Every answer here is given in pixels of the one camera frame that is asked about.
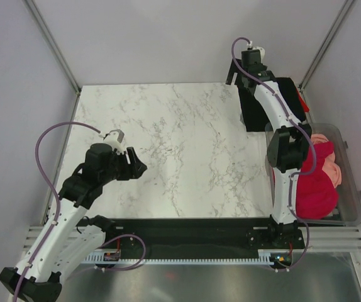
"marble surface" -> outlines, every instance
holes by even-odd
[[[139,180],[113,181],[88,216],[211,218],[268,216],[265,135],[240,122],[235,86],[150,84],[84,86],[75,121],[108,132],[120,128],[148,170]],[[57,187],[102,139],[73,126]]]

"red towel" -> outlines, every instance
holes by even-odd
[[[296,196],[296,213],[305,219],[322,219],[334,210],[338,194],[328,175],[323,172],[325,158],[334,152],[332,142],[319,143],[316,151],[316,169],[307,176],[299,176]],[[312,168],[313,156],[309,149],[308,158],[303,163],[301,172]]]
[[[309,112],[309,107],[308,107],[308,105],[304,102],[304,100],[302,99],[301,95],[299,94],[298,88],[296,89],[296,93],[298,93],[299,102],[301,103],[302,108],[304,108],[304,112]]]

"purple cable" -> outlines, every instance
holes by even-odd
[[[112,238],[111,240],[108,240],[107,242],[105,242],[104,244],[102,244],[102,245],[99,247],[99,249],[102,248],[102,247],[107,246],[108,244],[111,244],[112,242],[116,241],[117,239],[126,238],[126,237],[136,238],[138,241],[140,241],[140,243],[141,243],[142,246],[143,246],[143,255],[140,257],[140,259],[139,259],[136,263],[134,263],[134,264],[132,264],[132,265],[130,265],[130,266],[126,266],[126,267],[113,267],[112,269],[105,269],[105,271],[111,271],[111,272],[129,271],[129,270],[131,270],[131,269],[136,269],[137,267],[139,267],[140,263],[142,263],[142,261],[144,260],[145,254],[146,254],[146,252],[147,252],[147,248],[146,248],[146,246],[145,246],[145,243],[144,243],[143,239],[141,239],[139,236],[134,235],[134,234],[123,234],[123,235],[114,237],[114,238]],[[94,267],[94,266],[93,266],[93,267],[87,267],[86,269],[83,269],[83,270],[81,270],[81,271],[79,271],[79,272],[76,272],[75,274],[72,274],[71,276],[69,276],[69,277],[67,278],[67,280],[72,279],[73,277],[76,277],[76,276],[78,276],[78,275],[81,275],[83,272],[90,271],[91,269],[95,269],[95,267]]]
[[[48,187],[52,190],[53,195],[55,196],[56,199],[56,213],[55,216],[53,217],[54,220],[57,220],[59,218],[59,214],[60,214],[60,199],[59,199],[59,195],[55,189],[55,187],[53,186],[52,182],[49,180],[48,176],[46,175],[45,171],[42,168],[41,162],[40,162],[40,154],[39,154],[39,149],[40,149],[40,144],[41,141],[43,139],[43,137],[48,134],[48,132],[50,132],[51,130],[58,128],[60,126],[64,126],[64,125],[79,125],[79,126],[84,126],[86,128],[89,128],[91,130],[94,130],[98,133],[100,133],[100,131],[97,128],[94,128],[93,126],[84,124],[84,123],[79,123],[78,121],[64,121],[63,123],[59,123],[56,125],[51,126],[50,128],[46,129],[41,136],[39,137],[38,141],[36,142],[35,145],[35,160],[36,160],[36,165],[38,166],[39,171],[41,172],[41,175],[43,177],[43,179],[46,181],[46,183],[48,184]],[[31,255],[30,259],[28,259],[28,263],[32,264],[32,262],[34,261],[36,255],[39,253],[40,249],[42,248],[43,244],[45,243],[45,241],[47,240],[47,238],[49,237],[50,233],[52,232],[53,228],[55,225],[50,225],[47,232],[45,233],[45,235],[42,237],[40,243],[38,244],[38,246],[35,248],[33,254]],[[28,269],[30,269],[30,267],[25,267],[23,269],[23,272],[21,273],[21,276],[18,279],[17,282],[17,286],[16,289],[14,290],[14,296],[13,296],[13,302],[17,302],[18,299],[18,294],[19,294],[19,289],[23,283],[23,280],[25,278],[26,273],[28,272]]]
[[[256,78],[255,76],[249,74],[248,72],[246,72],[241,65],[239,65],[238,61],[236,60],[236,57],[235,57],[235,45],[238,41],[240,40],[243,40],[243,41],[246,41],[248,43],[250,43],[250,40],[248,38],[245,38],[243,36],[237,38],[233,43],[232,43],[232,48],[231,48],[231,54],[232,54],[232,60],[233,62],[235,63],[236,67],[239,69],[239,71],[247,76],[249,79],[252,79],[254,80],[255,82],[259,83],[260,85],[263,85],[267,90],[269,90],[276,98],[276,100],[278,100],[278,102],[280,103],[281,107],[282,107],[282,110],[284,111],[286,117],[290,117],[290,114],[288,112],[288,109],[286,108],[284,102],[282,102],[280,96],[274,91],[274,89],[272,89],[269,85],[267,85],[265,82],[261,81],[260,79]],[[301,223],[303,223],[306,227],[306,244],[305,244],[305,248],[301,254],[301,256],[298,258],[297,261],[295,261],[295,263],[293,265],[291,265],[289,269],[292,269],[294,266],[296,266],[300,261],[301,259],[306,255],[306,252],[308,251],[308,248],[309,248],[309,239],[310,239],[310,236],[309,236],[309,225],[306,223],[306,221],[304,221],[303,219],[301,219],[300,217],[297,216],[297,214],[291,209],[292,207],[292,187],[293,187],[293,184],[294,184],[294,181],[292,180],[294,176],[296,175],[301,175],[301,176],[305,176],[305,175],[309,175],[311,173],[314,172],[314,170],[316,169],[316,161],[317,161],[317,158],[316,158],[316,151],[314,149],[314,145],[311,141],[311,138],[309,137],[309,135],[305,132],[305,130],[303,130],[298,124],[296,124],[295,122],[293,122],[292,120],[290,120],[291,124],[298,130],[300,131],[303,136],[305,137],[305,139],[308,141],[309,143],[309,146],[311,148],[311,151],[312,151],[312,156],[313,156],[313,164],[312,164],[312,168],[310,171],[307,171],[307,172],[295,172],[295,173],[292,173],[291,174],[291,177],[290,177],[290,181],[289,181],[289,194],[288,194],[288,205],[290,207],[290,212],[292,215],[294,215],[294,217],[300,221]],[[279,269],[278,270],[279,272],[282,272],[282,271],[287,271],[287,269]]]

